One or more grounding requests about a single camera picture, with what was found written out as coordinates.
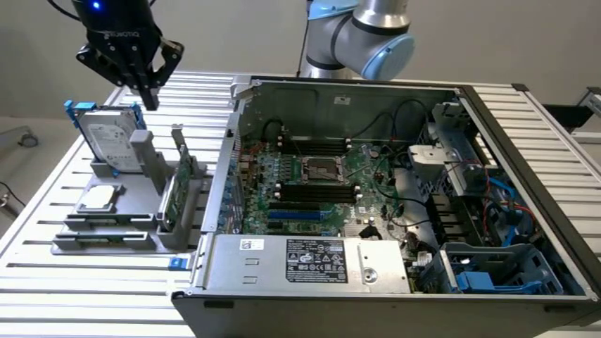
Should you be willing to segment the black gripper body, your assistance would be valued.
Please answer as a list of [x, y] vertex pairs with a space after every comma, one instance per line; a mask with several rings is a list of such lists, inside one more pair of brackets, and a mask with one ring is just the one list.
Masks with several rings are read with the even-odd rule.
[[150, 1], [74, 1], [86, 28], [87, 43], [138, 46], [148, 67], [161, 44], [161, 30], [155, 23]]

